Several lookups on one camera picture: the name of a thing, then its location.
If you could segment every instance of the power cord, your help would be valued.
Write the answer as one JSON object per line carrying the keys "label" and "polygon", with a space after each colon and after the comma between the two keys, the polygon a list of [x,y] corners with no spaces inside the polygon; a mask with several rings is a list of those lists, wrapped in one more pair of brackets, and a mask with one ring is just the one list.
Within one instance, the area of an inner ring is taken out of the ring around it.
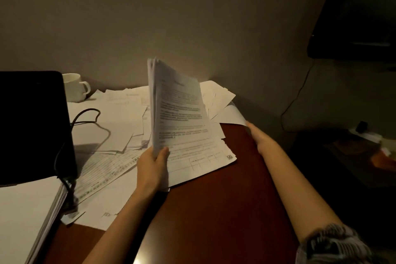
{"label": "power cord", "polygon": [[[96,115],[95,121],[77,121],[77,119],[78,119],[82,114],[84,114],[85,112],[88,112],[88,111],[96,111],[96,112],[98,112],[98,114]],[[100,112],[98,109],[94,109],[94,108],[85,109],[84,111],[79,112],[79,113],[77,114],[77,116],[73,119],[72,123],[70,123],[70,133],[72,132],[73,127],[74,127],[75,125],[77,125],[77,124],[97,123],[98,117],[99,117],[100,114],[101,114],[101,112]],[[67,140],[65,140],[65,141],[63,142],[61,148],[59,149],[59,151],[58,151],[58,153],[57,153],[57,155],[56,155],[56,157],[55,157],[55,161],[54,161],[54,164],[53,164],[53,169],[54,169],[54,171],[55,171],[55,175],[61,180],[62,184],[65,186],[65,188],[66,188],[66,190],[67,190],[67,196],[68,196],[69,200],[67,201],[66,210],[71,210],[71,209],[74,209],[74,208],[77,206],[77,205],[76,205],[76,200],[75,200],[75,197],[74,197],[74,192],[73,192],[73,189],[72,189],[73,184],[70,184],[70,185],[69,185],[68,182],[67,182],[63,177],[60,177],[60,176],[59,176],[58,169],[57,169],[58,157],[59,157],[59,155],[61,154],[61,152],[62,152],[62,150],[63,150],[63,147],[64,147],[65,144],[66,144],[66,141],[67,141]]]}
{"label": "power cord", "polygon": [[298,99],[298,97],[300,96],[300,92],[301,92],[301,90],[304,88],[305,83],[306,83],[306,80],[308,79],[309,73],[311,72],[311,70],[312,70],[312,68],[314,67],[314,65],[315,65],[315,60],[312,61],[312,64],[311,64],[311,66],[309,67],[308,72],[306,73],[306,76],[305,76],[303,85],[300,87],[300,89],[299,89],[299,91],[298,91],[298,93],[297,93],[297,96],[295,97],[295,99],[292,100],[292,102],[288,105],[288,107],[287,107],[287,108],[283,111],[283,113],[280,115],[280,125],[282,126],[282,130],[283,130],[284,132],[296,133],[295,131],[287,131],[287,130],[285,130],[285,127],[283,126],[283,115],[286,114],[286,112],[290,109],[291,105],[292,105],[292,104]]}

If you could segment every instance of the white mug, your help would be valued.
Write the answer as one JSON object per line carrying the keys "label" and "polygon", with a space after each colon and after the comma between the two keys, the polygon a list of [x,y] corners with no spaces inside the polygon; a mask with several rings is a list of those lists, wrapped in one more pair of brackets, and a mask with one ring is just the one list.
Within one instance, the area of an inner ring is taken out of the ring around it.
{"label": "white mug", "polygon": [[62,76],[63,76],[63,84],[65,85],[65,93],[66,93],[67,101],[71,101],[71,102],[83,101],[87,97],[87,94],[91,92],[91,86],[86,81],[81,81],[80,74],[66,73],[66,74],[62,74]]}

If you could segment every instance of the mug handle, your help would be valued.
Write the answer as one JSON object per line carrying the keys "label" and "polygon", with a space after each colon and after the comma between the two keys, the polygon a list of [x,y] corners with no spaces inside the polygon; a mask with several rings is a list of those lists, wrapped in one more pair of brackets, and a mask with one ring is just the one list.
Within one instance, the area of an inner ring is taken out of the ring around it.
{"label": "mug handle", "polygon": [[89,85],[89,83],[87,83],[86,81],[80,81],[80,84],[83,84],[87,87],[87,92],[83,93],[85,96],[91,92],[91,86]]}

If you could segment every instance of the plaid sleeve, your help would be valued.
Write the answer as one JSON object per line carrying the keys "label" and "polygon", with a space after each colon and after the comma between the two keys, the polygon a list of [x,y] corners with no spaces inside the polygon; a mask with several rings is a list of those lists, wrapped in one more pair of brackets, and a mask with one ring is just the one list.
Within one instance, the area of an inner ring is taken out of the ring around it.
{"label": "plaid sleeve", "polygon": [[357,232],[347,226],[329,224],[311,234],[297,250],[296,264],[386,264],[375,256]]}

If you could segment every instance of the person's right arm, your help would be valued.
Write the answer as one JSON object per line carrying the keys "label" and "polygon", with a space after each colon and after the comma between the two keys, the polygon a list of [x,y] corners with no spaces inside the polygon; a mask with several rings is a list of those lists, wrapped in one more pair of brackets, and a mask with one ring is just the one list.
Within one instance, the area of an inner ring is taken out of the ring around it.
{"label": "person's right arm", "polygon": [[297,238],[302,242],[317,229],[341,220],[298,170],[287,154],[270,136],[246,122],[259,153],[285,206]]}

